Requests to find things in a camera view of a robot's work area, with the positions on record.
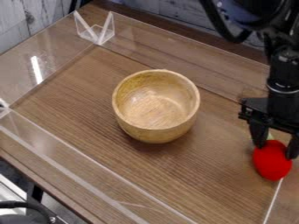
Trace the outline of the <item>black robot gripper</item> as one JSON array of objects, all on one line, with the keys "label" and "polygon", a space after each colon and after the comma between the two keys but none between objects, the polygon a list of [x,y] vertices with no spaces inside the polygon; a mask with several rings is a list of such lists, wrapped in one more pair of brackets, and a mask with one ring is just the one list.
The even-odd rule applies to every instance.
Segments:
[{"label": "black robot gripper", "polygon": [[292,134],[287,145],[285,158],[299,157],[299,122],[287,121],[279,115],[268,112],[267,98],[243,98],[239,102],[237,118],[248,122],[253,145],[261,149],[267,142],[268,128]]}]

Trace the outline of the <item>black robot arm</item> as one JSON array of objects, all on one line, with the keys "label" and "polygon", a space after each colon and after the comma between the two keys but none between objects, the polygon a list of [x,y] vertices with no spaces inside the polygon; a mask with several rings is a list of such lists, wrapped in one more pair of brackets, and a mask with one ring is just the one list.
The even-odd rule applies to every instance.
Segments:
[{"label": "black robot arm", "polygon": [[251,34],[264,42],[269,74],[267,97],[240,100],[253,145],[267,144],[271,129],[291,135],[284,157],[299,157],[299,0],[199,0],[219,35],[243,43]]}]

